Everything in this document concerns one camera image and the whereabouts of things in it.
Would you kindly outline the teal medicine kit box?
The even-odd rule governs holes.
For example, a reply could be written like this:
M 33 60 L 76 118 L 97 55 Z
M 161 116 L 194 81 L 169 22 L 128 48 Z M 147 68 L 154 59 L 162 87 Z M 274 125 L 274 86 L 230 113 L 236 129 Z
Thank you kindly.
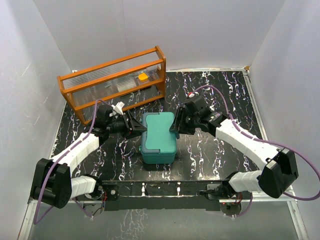
M 145 164 L 172 164 L 177 153 L 177 138 L 170 132 L 175 119 L 172 112 L 146 112 L 142 125 L 146 131 L 141 134 L 140 152 Z

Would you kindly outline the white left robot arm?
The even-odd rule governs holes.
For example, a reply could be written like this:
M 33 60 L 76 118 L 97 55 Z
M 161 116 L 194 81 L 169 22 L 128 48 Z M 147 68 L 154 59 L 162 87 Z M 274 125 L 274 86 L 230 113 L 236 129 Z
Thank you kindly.
M 37 162 L 30 190 L 32 199 L 61 209 L 70 199 L 80 195 L 88 195 L 93 200 L 103 195 L 104 188 L 98 184 L 97 177 L 73 177 L 72 173 L 110 135 L 120 134 L 131 139 L 147 131 L 129 110 L 122 110 L 123 105 L 123 102 L 95 105 L 89 126 L 76 141 L 52 158 L 42 158 Z

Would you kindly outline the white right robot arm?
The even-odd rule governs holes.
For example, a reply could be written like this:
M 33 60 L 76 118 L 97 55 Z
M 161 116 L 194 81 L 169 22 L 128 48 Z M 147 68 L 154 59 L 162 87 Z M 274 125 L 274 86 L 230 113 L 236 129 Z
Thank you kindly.
M 255 171 L 233 172 L 220 185 L 202 194 L 233 199 L 241 192 L 264 192 L 277 199 L 299 176 L 292 150 L 263 142 L 237 126 L 229 115 L 213 111 L 200 96 L 189 98 L 184 106 L 177 109 L 169 130 L 176 135 L 194 135 L 196 129 L 230 144 L 258 168 Z

